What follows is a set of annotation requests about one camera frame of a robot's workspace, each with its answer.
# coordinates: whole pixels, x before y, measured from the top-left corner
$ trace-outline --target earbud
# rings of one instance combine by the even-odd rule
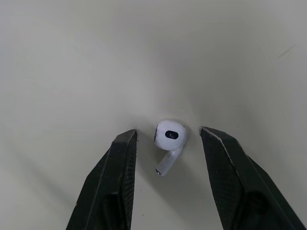
[[[180,123],[165,120],[158,124],[154,142],[157,147],[169,151],[156,167],[156,172],[160,176],[167,174],[177,158],[183,151],[187,139],[187,130]]]

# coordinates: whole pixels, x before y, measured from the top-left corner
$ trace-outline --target textured surface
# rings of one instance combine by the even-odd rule
[[[131,218],[134,199],[134,181],[135,181],[135,163],[136,163],[136,144],[131,143],[128,147],[127,162],[122,182],[122,197],[124,199],[124,208],[126,214],[127,230],[131,229]]]
[[[243,186],[222,144],[215,137],[208,138],[204,150],[212,193],[223,228],[231,230],[242,199]]]

